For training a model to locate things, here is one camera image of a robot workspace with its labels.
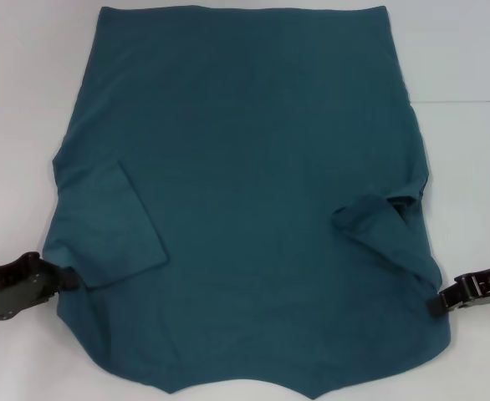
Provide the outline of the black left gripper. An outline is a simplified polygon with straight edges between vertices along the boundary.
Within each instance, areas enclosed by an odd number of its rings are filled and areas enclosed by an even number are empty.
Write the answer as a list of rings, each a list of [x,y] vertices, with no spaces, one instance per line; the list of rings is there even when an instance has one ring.
[[[47,302],[59,290],[79,289],[79,275],[72,267],[58,268],[36,251],[0,266],[0,321]]]

